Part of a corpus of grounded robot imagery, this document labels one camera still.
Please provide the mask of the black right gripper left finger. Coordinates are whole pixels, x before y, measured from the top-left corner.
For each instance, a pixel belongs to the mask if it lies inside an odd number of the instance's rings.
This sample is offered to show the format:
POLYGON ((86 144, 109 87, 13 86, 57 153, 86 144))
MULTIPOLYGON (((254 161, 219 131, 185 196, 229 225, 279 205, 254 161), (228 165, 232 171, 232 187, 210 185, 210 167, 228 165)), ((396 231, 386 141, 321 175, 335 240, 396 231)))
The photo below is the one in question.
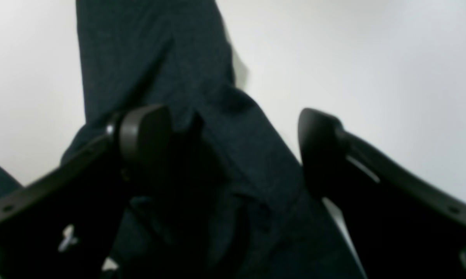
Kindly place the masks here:
POLYGON ((104 134, 0 198, 0 279, 98 279, 125 208, 165 177, 169 108, 118 113, 104 134))

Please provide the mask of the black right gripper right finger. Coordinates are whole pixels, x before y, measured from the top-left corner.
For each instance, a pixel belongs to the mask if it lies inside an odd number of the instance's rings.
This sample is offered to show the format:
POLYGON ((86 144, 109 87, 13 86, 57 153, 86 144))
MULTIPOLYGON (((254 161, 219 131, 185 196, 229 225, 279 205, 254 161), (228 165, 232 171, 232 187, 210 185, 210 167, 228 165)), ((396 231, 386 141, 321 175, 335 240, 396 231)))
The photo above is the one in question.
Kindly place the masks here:
POLYGON ((305 108, 306 187, 341 210, 369 279, 466 279, 466 203, 413 175, 338 118, 305 108))

